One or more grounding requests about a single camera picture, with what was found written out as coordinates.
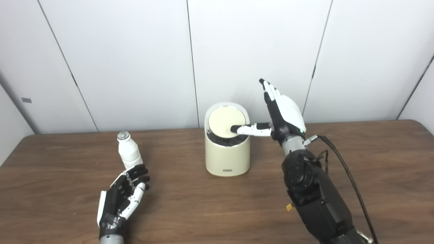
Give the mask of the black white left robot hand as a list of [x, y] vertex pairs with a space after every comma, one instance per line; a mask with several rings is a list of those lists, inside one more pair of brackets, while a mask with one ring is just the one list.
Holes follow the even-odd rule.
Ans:
[[124, 244], [128, 219], [149, 190], [148, 169], [135, 165], [118, 175], [108, 190], [101, 191], [97, 224], [101, 244]]

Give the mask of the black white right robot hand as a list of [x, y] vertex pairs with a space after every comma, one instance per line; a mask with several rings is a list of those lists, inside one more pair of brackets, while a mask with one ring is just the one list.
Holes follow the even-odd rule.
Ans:
[[280, 145], [289, 136], [299, 136], [304, 140], [306, 126], [298, 105], [265, 79], [259, 79], [259, 83], [264, 90], [264, 100], [271, 122], [233, 125], [230, 131], [238, 135], [271, 137]]

